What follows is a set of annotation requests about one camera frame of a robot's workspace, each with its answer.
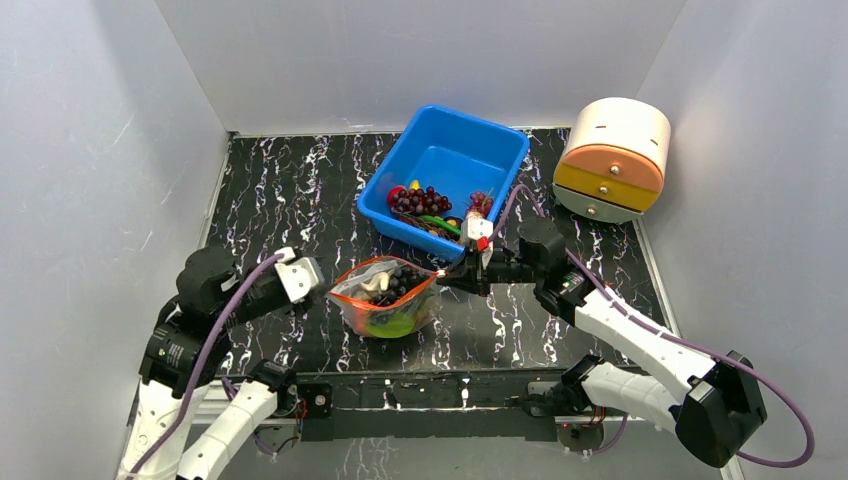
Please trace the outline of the black grape bunch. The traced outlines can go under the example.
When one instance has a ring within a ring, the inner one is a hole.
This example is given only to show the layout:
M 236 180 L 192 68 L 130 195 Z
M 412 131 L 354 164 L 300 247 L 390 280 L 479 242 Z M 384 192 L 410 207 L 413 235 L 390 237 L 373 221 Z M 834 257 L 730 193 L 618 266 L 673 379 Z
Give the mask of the black grape bunch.
M 385 293 L 371 298 L 370 303 L 372 305 L 379 307 L 393 305 L 428 279 L 425 273 L 411 266 L 397 267 L 389 273 L 391 274 L 389 289 Z

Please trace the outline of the clear zip top bag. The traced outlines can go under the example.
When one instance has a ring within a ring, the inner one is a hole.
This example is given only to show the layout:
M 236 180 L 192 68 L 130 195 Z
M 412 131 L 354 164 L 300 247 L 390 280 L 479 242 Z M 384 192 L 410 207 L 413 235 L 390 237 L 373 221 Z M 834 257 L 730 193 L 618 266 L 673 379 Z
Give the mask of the clear zip top bag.
M 437 274 L 394 256 L 368 259 L 339 277 L 329 299 L 359 336 L 397 339 L 421 330 L 439 310 Z

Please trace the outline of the white toy mushroom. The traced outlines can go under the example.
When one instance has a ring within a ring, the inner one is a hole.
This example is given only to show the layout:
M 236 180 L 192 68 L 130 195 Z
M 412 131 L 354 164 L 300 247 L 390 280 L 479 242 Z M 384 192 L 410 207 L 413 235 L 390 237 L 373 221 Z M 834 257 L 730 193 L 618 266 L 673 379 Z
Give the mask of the white toy mushroom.
M 385 293 L 391 282 L 391 274 L 389 272 L 379 272 L 372 276 L 369 280 L 360 283 L 357 286 L 355 295 L 365 298 L 374 298 L 377 295 Z

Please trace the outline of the green toy starfruit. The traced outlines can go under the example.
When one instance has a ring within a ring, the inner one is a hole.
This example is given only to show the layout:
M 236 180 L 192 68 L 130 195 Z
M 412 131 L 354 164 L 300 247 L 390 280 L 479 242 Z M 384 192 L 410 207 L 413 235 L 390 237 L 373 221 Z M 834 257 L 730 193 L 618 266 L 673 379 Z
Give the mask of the green toy starfruit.
M 416 320 L 406 313 L 374 316 L 366 322 L 366 333 L 375 338 L 396 339 L 414 332 Z

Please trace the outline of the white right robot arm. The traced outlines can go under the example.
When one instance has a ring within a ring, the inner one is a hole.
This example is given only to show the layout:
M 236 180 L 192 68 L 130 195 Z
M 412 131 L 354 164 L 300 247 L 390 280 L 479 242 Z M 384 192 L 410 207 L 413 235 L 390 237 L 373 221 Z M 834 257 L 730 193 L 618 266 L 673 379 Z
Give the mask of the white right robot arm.
M 528 384 L 511 404 L 539 417 L 590 413 L 606 407 L 673 433 L 702 463 L 725 466 L 766 421 L 750 362 L 683 344 L 668 329 L 625 305 L 566 245 L 553 222 L 522 225 L 518 249 L 485 238 L 488 221 L 466 240 L 461 256 L 437 274 L 440 285 L 486 296 L 494 284 L 530 284 L 550 315 L 606 342 L 640 368 L 633 373 L 586 355 L 554 383 Z

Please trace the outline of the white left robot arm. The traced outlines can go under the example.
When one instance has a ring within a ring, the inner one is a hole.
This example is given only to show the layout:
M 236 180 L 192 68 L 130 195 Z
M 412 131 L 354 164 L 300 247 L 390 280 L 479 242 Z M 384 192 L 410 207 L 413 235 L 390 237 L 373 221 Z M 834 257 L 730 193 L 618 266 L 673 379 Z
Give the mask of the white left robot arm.
M 204 247 L 187 257 L 177 293 L 160 310 L 142 356 L 118 478 L 175 474 L 191 419 L 232 348 L 228 328 L 295 309 L 301 297 L 286 291 L 274 268 L 302 257 L 298 248 L 284 247 L 245 270 L 224 247 Z

